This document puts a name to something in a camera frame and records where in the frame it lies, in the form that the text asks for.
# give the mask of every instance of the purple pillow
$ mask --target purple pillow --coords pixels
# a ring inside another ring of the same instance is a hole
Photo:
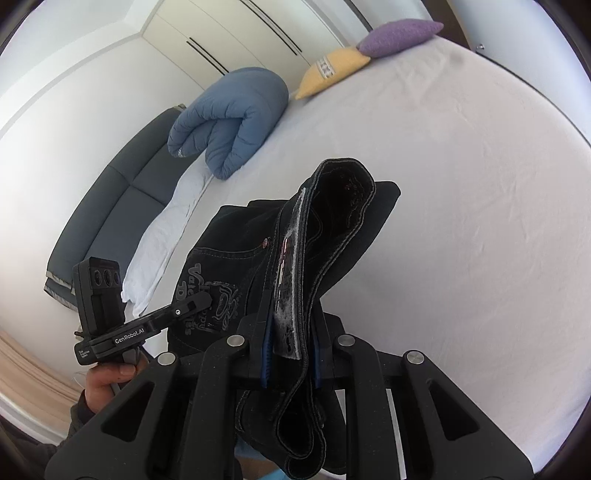
[[[423,43],[442,28],[442,23],[416,18],[388,22],[369,32],[357,49],[367,57],[378,59]]]

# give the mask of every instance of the yellow pillow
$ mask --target yellow pillow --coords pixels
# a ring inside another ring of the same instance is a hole
[[[306,98],[327,89],[365,67],[370,60],[355,47],[339,48],[325,55],[304,74],[295,99]]]

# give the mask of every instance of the embroidered logo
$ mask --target embroidered logo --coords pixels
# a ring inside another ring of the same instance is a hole
[[[201,264],[189,267],[189,282],[182,281],[177,285],[175,298],[184,300],[200,290],[209,291],[213,298],[215,310],[202,310],[195,317],[185,320],[185,335],[191,335],[193,330],[218,333],[228,329],[230,321],[238,315],[240,294],[238,287],[220,281],[205,281],[202,276]]]

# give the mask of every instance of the black jeans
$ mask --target black jeans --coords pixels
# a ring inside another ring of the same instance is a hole
[[[311,308],[367,250],[399,195],[357,160],[326,160],[290,200],[220,208],[179,278],[176,299],[200,289],[213,297],[210,310],[168,330],[170,349],[181,356],[234,334],[262,292],[272,291],[267,388],[241,394],[236,429],[294,479],[322,466],[345,473],[338,402],[316,390],[309,374]]]

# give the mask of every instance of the metal bolt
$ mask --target metal bolt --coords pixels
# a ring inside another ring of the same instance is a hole
[[[158,355],[158,363],[164,366],[172,365],[176,359],[177,357],[172,352],[164,352]]]
[[[244,345],[244,337],[242,335],[232,335],[226,340],[229,346],[242,346]]]
[[[420,365],[425,361],[425,356],[421,352],[413,350],[407,353],[407,360],[415,365]]]
[[[337,342],[340,346],[352,346],[355,343],[355,337],[345,333],[337,339]]]

